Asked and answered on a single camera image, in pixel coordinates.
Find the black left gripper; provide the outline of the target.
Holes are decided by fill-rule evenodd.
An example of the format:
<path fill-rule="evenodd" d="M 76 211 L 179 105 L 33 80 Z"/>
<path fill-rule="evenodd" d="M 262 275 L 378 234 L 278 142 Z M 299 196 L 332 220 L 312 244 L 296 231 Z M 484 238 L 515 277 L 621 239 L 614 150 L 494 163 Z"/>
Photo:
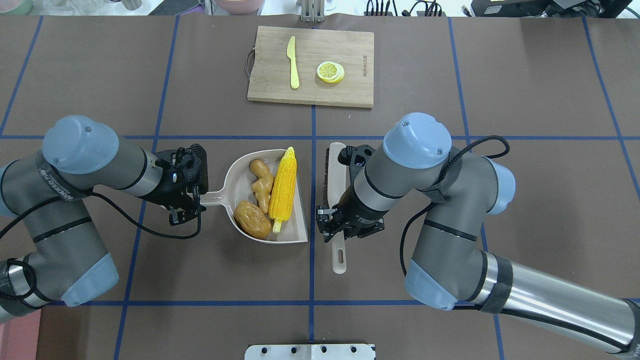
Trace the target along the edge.
<path fill-rule="evenodd" d="M 208 193 L 208 161 L 199 144 L 155 153 L 154 165 L 162 175 L 154 189 L 154 203 L 169 210 L 169 225 L 178 226 L 201 216 L 206 207 L 201 195 Z"/>

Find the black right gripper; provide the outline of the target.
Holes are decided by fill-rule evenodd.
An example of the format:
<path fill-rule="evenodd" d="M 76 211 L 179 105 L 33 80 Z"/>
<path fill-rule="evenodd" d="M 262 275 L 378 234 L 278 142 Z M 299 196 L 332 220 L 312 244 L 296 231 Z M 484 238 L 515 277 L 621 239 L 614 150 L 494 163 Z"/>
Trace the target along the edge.
<path fill-rule="evenodd" d="M 375 212 L 364 205 L 354 191 L 355 178 L 365 169 L 368 160 L 376 150 L 370 145 L 338 145 L 332 155 L 326 150 L 324 177 L 324 203 L 316 206 L 316 223 L 324 236 L 324 243 L 342 232 L 345 239 L 359 237 L 363 239 L 386 228 L 384 212 Z M 338 180 L 344 186 L 349 179 L 349 187 L 339 191 L 339 198 L 330 204 L 329 180 Z"/>

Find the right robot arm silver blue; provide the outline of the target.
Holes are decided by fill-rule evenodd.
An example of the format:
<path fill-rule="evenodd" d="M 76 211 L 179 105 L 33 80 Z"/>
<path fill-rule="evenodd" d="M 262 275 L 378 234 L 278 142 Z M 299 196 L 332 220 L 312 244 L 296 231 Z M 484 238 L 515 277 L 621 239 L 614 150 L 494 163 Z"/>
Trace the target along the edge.
<path fill-rule="evenodd" d="M 424 112 L 403 116 L 377 150 L 366 148 L 358 172 L 335 205 L 316 208 L 329 241 L 381 231 L 384 215 L 410 191 L 430 199 L 406 266 L 404 286 L 417 301 L 449 311 L 476 310 L 530 322 L 624 360 L 639 358 L 639 303 L 552 276 L 476 245 L 488 215 L 514 199 L 512 172 L 494 155 L 453 146 L 445 125 Z"/>

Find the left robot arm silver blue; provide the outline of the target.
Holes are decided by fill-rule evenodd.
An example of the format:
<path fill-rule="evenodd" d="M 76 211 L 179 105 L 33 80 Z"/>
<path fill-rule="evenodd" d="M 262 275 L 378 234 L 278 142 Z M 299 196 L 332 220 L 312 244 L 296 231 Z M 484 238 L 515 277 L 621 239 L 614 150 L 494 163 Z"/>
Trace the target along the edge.
<path fill-rule="evenodd" d="M 169 210 L 172 226 L 201 220 L 207 154 L 194 144 L 151 152 L 82 115 L 61 118 L 34 154 L 1 169 L 1 214 L 23 221 L 36 250 L 1 262 L 1 321 L 63 301 L 82 305 L 119 281 L 84 203 L 102 185 Z"/>

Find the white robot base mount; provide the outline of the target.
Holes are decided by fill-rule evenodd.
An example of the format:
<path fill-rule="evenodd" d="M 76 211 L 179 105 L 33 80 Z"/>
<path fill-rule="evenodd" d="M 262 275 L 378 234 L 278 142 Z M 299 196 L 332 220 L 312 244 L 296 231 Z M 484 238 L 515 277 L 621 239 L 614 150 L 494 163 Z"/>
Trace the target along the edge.
<path fill-rule="evenodd" d="M 245 360 L 375 360 L 374 344 L 255 344 L 244 354 Z"/>

